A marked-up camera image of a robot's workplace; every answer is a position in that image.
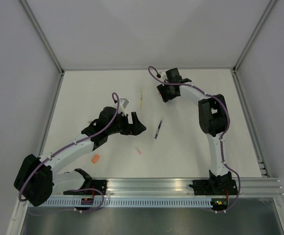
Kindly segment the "purple ink pen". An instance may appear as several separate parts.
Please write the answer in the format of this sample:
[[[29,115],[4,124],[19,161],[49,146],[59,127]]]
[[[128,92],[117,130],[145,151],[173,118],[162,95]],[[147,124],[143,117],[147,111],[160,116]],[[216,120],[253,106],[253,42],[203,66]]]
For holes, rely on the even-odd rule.
[[[162,123],[163,123],[163,120],[160,120],[159,125],[158,125],[158,127],[157,127],[157,129],[156,129],[156,132],[155,132],[155,136],[154,136],[154,139],[155,139],[155,140],[158,138],[159,131],[160,131],[160,129],[161,129]]]

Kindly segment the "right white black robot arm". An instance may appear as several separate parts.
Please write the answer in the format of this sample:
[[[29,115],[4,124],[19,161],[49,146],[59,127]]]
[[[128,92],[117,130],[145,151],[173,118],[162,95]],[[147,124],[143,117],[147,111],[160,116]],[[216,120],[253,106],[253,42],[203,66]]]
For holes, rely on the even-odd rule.
[[[199,126],[206,134],[211,167],[207,180],[193,180],[189,185],[195,195],[238,195],[239,182],[232,178],[235,173],[226,164],[225,134],[230,117],[223,95],[211,95],[196,87],[188,78],[182,78],[177,68],[157,72],[154,78],[163,102],[177,97],[187,98],[197,104]]]

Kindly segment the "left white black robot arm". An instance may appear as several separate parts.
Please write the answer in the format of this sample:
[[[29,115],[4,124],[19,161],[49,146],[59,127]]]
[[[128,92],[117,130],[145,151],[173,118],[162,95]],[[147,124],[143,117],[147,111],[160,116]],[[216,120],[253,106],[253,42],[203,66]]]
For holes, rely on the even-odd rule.
[[[60,171],[101,147],[110,135],[137,136],[146,131],[137,113],[132,112],[131,118],[130,123],[127,114],[105,107],[73,142],[50,154],[26,156],[14,182],[14,188],[19,191],[18,200],[29,201],[37,207],[54,193],[88,194],[92,189],[92,177],[88,173],[80,168],[68,173]]]

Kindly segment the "yellow highlighter pen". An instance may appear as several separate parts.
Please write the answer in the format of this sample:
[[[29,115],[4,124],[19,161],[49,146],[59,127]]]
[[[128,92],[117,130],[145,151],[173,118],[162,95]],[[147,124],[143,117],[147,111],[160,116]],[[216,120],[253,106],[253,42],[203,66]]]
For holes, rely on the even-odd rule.
[[[142,88],[140,88],[140,109],[142,109],[143,106],[143,91]]]

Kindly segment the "orange marker cap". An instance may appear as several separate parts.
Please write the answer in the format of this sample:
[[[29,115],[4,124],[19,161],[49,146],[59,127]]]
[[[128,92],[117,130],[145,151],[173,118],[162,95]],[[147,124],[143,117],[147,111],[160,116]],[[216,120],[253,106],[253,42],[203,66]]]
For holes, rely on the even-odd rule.
[[[93,157],[92,157],[92,163],[93,164],[96,164],[100,159],[100,156],[98,154],[95,154]]]

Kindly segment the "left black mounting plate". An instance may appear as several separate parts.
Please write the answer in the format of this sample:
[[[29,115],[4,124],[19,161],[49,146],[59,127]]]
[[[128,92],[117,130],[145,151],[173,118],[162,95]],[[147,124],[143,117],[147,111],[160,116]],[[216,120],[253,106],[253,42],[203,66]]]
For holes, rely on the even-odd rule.
[[[99,190],[103,195],[106,195],[106,190],[107,190],[107,180],[92,180],[91,183],[91,188],[95,188],[97,190]]]

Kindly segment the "black mounting plate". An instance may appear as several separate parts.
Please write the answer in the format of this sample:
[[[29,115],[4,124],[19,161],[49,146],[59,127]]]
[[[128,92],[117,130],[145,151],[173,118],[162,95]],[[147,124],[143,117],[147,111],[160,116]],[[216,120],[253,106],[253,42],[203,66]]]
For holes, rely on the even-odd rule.
[[[204,196],[226,196],[237,195],[238,187],[235,180],[230,183],[212,187],[209,180],[193,180],[189,187],[193,189],[194,195]]]
[[[97,190],[99,190],[103,195],[106,195],[106,190],[107,190],[107,180],[92,180],[91,183],[91,188],[95,188]]]

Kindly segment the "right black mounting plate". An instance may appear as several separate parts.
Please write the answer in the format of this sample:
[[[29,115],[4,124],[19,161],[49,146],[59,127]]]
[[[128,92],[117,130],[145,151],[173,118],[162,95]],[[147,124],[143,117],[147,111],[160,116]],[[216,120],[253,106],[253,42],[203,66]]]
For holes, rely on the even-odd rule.
[[[189,187],[193,189],[194,195],[204,196],[226,196],[237,195],[238,187],[235,180],[230,183],[212,187],[209,180],[193,180]]]

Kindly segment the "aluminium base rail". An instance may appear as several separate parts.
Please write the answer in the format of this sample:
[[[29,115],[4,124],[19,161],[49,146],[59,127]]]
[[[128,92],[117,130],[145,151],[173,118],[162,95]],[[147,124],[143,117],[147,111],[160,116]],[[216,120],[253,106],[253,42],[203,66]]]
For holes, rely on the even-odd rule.
[[[189,187],[192,178],[109,178],[108,197],[194,197]],[[241,178],[240,198],[284,197],[284,189],[278,178]]]

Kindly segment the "right aluminium frame post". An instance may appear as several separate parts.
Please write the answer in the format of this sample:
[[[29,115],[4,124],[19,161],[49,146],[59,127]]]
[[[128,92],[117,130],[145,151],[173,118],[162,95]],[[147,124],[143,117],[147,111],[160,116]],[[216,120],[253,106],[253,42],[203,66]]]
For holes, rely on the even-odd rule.
[[[253,29],[247,43],[245,44],[240,56],[238,57],[237,62],[232,68],[233,73],[237,73],[238,69],[242,65],[245,57],[247,56],[249,50],[251,49],[253,43],[255,42],[256,38],[258,37],[261,29],[263,28],[264,24],[266,23],[267,19],[269,18],[271,12],[273,11],[274,7],[278,3],[278,0],[269,0],[268,4],[266,5],[263,13],[261,14],[255,28]]]

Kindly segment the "aluminium frame post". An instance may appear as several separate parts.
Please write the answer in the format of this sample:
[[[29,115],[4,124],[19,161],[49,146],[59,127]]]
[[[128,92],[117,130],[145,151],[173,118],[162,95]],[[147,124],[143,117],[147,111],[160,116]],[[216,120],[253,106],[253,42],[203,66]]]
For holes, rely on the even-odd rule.
[[[26,0],[19,0],[19,5],[21,6],[22,10],[24,11],[26,17],[28,18],[31,26],[33,27],[34,31],[36,32],[38,38],[40,39],[41,43],[43,44],[48,56],[50,57],[51,61],[55,65],[56,69],[58,70],[60,75],[64,74],[64,69],[62,68],[57,56],[55,55],[54,50],[51,47],[43,29],[41,28],[33,10],[31,9],[28,1]]]
[[[261,29],[263,28],[264,24],[266,23],[267,19],[269,18],[271,12],[273,11],[274,7],[278,3],[278,0],[269,0],[268,4],[266,5],[263,13],[261,14],[255,28],[253,29],[247,43],[245,44],[240,56],[238,57],[237,62],[232,68],[233,73],[237,73],[238,69],[242,65],[245,57],[247,56],[249,50],[251,49],[253,43],[255,42],[256,38],[258,37]]]

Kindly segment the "left aluminium frame post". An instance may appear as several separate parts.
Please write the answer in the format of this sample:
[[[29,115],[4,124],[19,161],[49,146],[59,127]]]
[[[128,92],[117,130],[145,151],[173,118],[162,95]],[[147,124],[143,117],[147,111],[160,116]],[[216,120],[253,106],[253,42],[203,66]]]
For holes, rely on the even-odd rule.
[[[54,50],[51,47],[43,29],[41,28],[33,10],[31,9],[28,1],[26,0],[19,0],[19,5],[21,6],[22,10],[24,11],[26,17],[28,18],[31,26],[33,27],[34,31],[36,32],[38,38],[40,39],[41,43],[43,44],[48,56],[50,57],[51,61],[55,65],[56,69],[58,70],[60,75],[64,74],[64,69],[62,68],[57,56],[55,55]]]

